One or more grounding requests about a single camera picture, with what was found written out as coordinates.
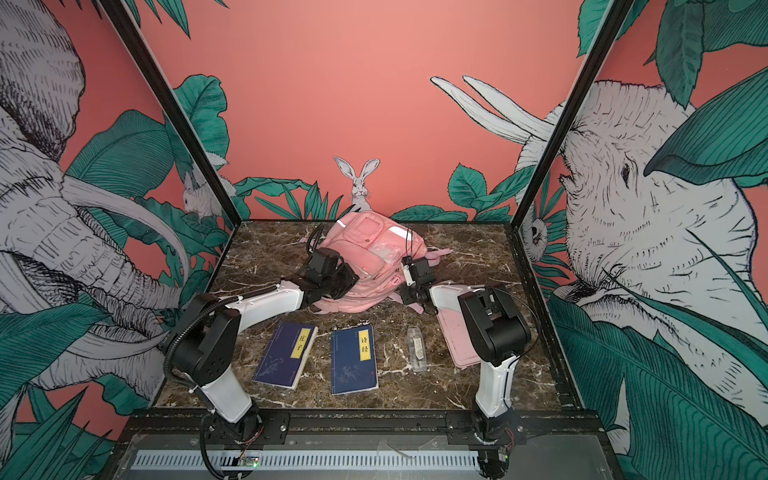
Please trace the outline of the pink student backpack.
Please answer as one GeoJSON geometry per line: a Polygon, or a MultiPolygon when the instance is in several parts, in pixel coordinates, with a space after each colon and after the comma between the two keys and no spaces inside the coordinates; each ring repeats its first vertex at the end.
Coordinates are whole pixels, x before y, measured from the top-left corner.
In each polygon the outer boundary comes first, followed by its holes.
{"type": "MultiPolygon", "coordinates": [[[[402,259],[426,257],[434,268],[452,253],[450,249],[430,249],[419,234],[372,210],[350,212],[338,219],[312,249],[321,247],[337,251],[359,276],[343,298],[323,298],[313,304],[323,313],[360,313],[386,299],[403,304],[398,294],[404,282],[402,259]]],[[[425,311],[418,304],[406,306],[418,313],[425,311]]]]}

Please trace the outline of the dark blue book yellow label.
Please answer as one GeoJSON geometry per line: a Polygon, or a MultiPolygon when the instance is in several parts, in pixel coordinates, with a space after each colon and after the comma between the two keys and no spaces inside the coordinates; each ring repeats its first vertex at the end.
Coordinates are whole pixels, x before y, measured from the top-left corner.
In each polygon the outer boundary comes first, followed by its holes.
{"type": "Polygon", "coordinates": [[[379,386],[371,324],[331,334],[331,393],[347,395],[379,386]]]}

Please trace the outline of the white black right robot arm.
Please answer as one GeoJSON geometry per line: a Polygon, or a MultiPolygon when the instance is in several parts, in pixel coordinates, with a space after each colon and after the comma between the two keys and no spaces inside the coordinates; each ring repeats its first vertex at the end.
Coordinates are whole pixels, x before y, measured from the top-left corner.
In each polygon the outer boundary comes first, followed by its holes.
{"type": "Polygon", "coordinates": [[[512,407],[515,367],[531,340],[531,331],[508,288],[499,282],[469,286],[438,283],[428,260],[401,261],[404,304],[431,304],[438,313],[460,316],[471,347],[480,360],[480,380],[472,417],[476,437],[486,445],[518,423],[512,407]]]}

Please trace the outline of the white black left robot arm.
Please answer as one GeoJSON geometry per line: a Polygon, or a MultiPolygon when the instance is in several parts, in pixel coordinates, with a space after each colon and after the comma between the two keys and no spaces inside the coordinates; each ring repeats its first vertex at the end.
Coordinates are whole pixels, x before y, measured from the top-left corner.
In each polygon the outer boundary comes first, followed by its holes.
{"type": "Polygon", "coordinates": [[[338,252],[320,248],[277,284],[228,298],[196,296],[163,346],[166,380],[185,387],[206,405],[204,431],[220,427],[240,444],[256,438],[262,428],[259,409],[232,369],[239,334],[321,299],[338,300],[358,281],[338,252]]]}

